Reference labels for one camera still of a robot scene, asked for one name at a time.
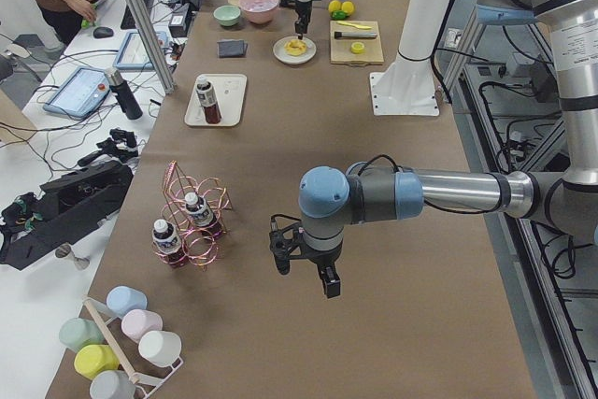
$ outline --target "mug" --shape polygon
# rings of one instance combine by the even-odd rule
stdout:
[[[133,399],[135,385],[124,371],[104,371],[90,386],[92,399]]]
[[[136,308],[145,309],[148,306],[148,298],[139,290],[119,285],[108,294],[106,305],[119,318],[122,318]]]
[[[174,332],[149,331],[139,341],[139,355],[156,366],[166,368],[180,355],[182,343]]]
[[[122,319],[122,332],[136,343],[149,331],[162,331],[162,317],[156,312],[136,308]]]
[[[67,348],[77,353],[87,345],[104,343],[104,336],[91,320],[72,318],[60,328],[58,339]]]
[[[87,345],[75,356],[75,371],[94,380],[103,371],[119,367],[119,359],[109,345]]]

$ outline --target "pink bowl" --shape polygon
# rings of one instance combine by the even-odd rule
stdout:
[[[239,8],[249,22],[266,23],[274,19],[278,0],[239,0]]]

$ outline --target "tablet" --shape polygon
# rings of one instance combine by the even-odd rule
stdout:
[[[160,47],[167,49],[168,35],[166,32],[156,32],[156,37]],[[114,66],[120,70],[153,70],[153,64],[137,30],[127,32],[114,60]]]
[[[43,108],[52,114],[82,119],[94,112],[109,93],[108,80],[103,70],[79,67]]]

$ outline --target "brown paper tabletop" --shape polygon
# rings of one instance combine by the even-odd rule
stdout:
[[[91,297],[104,301],[120,284],[139,289],[164,329],[181,336],[184,365],[158,398],[534,397],[479,216],[424,210],[408,221],[346,227],[336,264],[342,294],[332,300],[308,261],[278,274],[269,218],[299,213],[299,180],[308,169],[344,170],[384,152],[398,164],[467,170],[450,107],[441,106],[438,118],[375,117],[372,67],[330,64],[329,1],[316,4],[309,26],[315,58],[291,67],[274,58],[272,46],[292,36],[292,10],[266,25],[244,21],[226,30],[211,16],[226,0],[205,0]],[[379,23],[385,69],[408,0],[353,2],[352,19]],[[223,38],[246,39],[247,56],[218,59],[216,41]],[[183,123],[200,73],[247,75],[236,127]],[[189,176],[220,178],[235,206],[224,213],[230,234],[220,240],[222,258],[207,271],[189,264],[173,270],[152,252],[151,225],[172,160]],[[125,342],[124,349],[144,371],[135,345]],[[90,382],[75,373],[73,358],[65,354],[48,397],[87,397]]]

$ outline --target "bottle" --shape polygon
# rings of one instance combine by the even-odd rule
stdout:
[[[162,254],[162,259],[173,268],[179,268],[189,259],[183,248],[183,241],[178,236],[172,223],[166,220],[156,220],[153,223],[153,243]]]
[[[198,77],[195,90],[197,91],[199,104],[204,109],[206,122],[211,124],[220,123],[222,116],[221,111],[218,108],[218,101],[216,100],[214,86],[212,86],[212,83],[207,80],[205,75],[200,75]]]
[[[202,234],[213,237],[214,240],[222,234],[222,225],[214,214],[207,201],[195,192],[185,195],[185,208],[193,225],[203,228]]]

